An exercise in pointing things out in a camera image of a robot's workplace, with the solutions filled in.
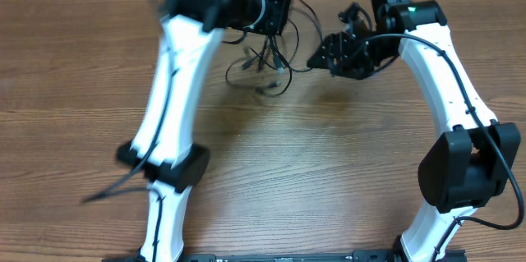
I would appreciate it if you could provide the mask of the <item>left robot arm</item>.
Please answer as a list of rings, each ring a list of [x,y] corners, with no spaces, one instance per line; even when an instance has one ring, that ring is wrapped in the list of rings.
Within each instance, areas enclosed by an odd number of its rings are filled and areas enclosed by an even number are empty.
[[[143,172],[149,214],[145,241],[133,261],[180,261],[191,189],[210,151],[192,139],[205,76],[225,29],[273,36],[284,28],[291,0],[165,0],[159,55],[145,116],[118,159]]]

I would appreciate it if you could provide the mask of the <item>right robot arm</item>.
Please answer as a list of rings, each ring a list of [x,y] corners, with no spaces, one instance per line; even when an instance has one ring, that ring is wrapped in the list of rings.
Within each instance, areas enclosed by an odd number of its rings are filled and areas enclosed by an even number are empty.
[[[521,142],[473,87],[434,0],[371,0],[339,14],[346,29],[326,36],[308,60],[311,69],[363,80],[403,60],[434,119],[436,142],[418,167],[422,205],[390,250],[355,250],[354,261],[463,261],[448,243],[463,223],[500,195],[518,188],[512,165]]]

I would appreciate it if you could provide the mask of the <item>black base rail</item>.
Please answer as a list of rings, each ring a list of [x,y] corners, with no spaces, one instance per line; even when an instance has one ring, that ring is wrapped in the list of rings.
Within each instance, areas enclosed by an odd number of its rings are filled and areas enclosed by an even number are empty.
[[[181,262],[395,262],[402,261],[393,250],[355,250],[345,254],[310,255],[183,255]]]

